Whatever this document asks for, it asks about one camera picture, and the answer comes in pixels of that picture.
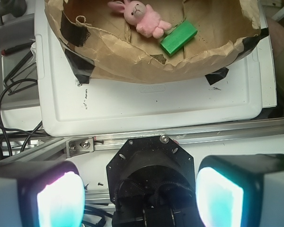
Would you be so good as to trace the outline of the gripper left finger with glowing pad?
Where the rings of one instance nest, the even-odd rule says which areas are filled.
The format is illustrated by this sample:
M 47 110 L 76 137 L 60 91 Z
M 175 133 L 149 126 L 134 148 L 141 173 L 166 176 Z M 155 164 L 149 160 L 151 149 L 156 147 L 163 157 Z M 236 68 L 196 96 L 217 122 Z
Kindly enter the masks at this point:
M 0 161 L 0 227 L 79 227 L 85 190 L 70 161 Z

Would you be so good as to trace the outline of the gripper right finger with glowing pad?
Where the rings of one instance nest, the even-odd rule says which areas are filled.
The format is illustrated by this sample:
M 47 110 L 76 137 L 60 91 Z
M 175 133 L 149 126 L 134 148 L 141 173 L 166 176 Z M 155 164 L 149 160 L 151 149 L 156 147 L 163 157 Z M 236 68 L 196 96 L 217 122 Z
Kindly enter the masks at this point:
M 206 227 L 284 227 L 284 154 L 206 156 L 195 191 Z

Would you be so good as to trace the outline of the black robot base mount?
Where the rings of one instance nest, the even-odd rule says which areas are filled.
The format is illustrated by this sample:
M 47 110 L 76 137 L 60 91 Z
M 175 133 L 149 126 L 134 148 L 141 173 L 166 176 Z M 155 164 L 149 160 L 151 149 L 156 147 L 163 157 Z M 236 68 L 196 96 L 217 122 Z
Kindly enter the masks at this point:
M 198 225 L 194 159 L 177 143 L 125 143 L 106 166 L 115 227 Z

